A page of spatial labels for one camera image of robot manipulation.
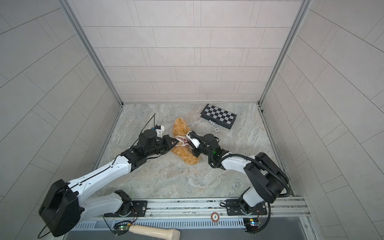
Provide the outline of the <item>red white striped knit sweater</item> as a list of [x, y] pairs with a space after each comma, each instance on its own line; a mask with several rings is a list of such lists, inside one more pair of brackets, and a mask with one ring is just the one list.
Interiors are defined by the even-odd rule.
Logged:
[[175, 136], [174, 137], [176, 140], [179, 142], [177, 143], [176, 147], [181, 148], [181, 147], [190, 147], [190, 139], [186, 136]]

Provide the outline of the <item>tan plush teddy bear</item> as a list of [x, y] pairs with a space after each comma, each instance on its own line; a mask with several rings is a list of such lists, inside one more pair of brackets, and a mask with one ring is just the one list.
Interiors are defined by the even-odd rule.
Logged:
[[[177, 118], [173, 125], [173, 136], [187, 136], [187, 133], [191, 131], [191, 128], [188, 126], [187, 121], [182, 118]], [[186, 164], [196, 165], [199, 163], [200, 159], [196, 158], [190, 148], [174, 147], [172, 153], [178, 155]]]

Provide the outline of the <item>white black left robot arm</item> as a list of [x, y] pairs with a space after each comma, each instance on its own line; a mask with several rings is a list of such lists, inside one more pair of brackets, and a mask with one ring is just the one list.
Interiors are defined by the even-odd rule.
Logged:
[[79, 222], [98, 215], [128, 215], [131, 198], [124, 191], [93, 199], [90, 196], [113, 180], [136, 170], [148, 159], [168, 153], [178, 143], [169, 135], [159, 137], [156, 130], [145, 130], [140, 133], [136, 145], [117, 155], [110, 163], [69, 182], [62, 179], [54, 182], [39, 209], [45, 228], [54, 237], [60, 237]]

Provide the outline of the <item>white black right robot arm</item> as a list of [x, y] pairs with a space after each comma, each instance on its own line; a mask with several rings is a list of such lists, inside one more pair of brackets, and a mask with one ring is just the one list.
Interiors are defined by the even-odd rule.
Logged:
[[212, 134], [202, 136], [194, 131], [187, 133], [195, 157], [204, 154], [213, 169], [234, 170], [245, 174], [252, 187], [239, 198], [233, 209], [249, 215], [257, 210], [260, 203], [272, 204], [277, 198], [289, 197], [292, 193], [287, 175], [265, 153], [255, 156], [234, 154], [222, 149], [219, 140]]

